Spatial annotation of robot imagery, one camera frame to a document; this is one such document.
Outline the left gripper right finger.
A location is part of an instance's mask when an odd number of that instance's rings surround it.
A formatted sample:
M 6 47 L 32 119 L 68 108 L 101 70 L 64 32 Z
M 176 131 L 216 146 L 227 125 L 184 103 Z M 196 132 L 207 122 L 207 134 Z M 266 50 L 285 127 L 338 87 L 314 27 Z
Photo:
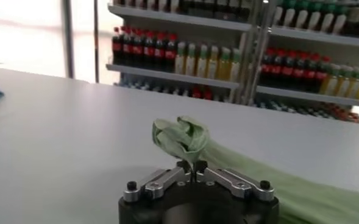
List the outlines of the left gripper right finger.
M 206 161 L 197 161 L 194 163 L 194 173 L 196 181 L 218 183 L 237 198 L 255 197 L 260 201 L 273 201 L 275 198 L 275 190 L 269 181 L 257 181 L 233 169 L 213 169 Z

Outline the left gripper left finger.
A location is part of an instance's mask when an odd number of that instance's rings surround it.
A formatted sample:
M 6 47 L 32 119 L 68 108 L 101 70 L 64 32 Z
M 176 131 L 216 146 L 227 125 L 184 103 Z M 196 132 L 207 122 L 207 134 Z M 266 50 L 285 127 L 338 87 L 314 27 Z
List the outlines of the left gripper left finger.
M 140 181 L 129 181 L 123 192 L 123 200 L 135 203 L 146 197 L 151 200 L 162 198 L 165 191 L 176 182 L 191 181 L 192 168 L 187 161 L 178 161 L 172 169 L 158 169 Z

